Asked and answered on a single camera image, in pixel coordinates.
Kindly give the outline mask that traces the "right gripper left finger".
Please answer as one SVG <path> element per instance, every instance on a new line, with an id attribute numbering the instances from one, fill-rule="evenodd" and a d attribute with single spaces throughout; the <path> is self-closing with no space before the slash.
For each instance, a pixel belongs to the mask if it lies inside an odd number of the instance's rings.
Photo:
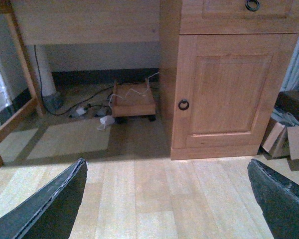
<path id="1" fill-rule="evenodd" d="M 0 239 L 70 237 L 87 181 L 84 158 L 0 218 Z"/>

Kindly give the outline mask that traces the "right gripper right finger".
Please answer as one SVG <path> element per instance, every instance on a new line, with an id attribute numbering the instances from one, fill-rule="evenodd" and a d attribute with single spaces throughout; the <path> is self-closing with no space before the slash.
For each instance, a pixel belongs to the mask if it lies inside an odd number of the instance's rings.
<path id="1" fill-rule="evenodd" d="M 299 184 L 257 159 L 247 166 L 254 197 L 276 239 L 299 239 Z"/>

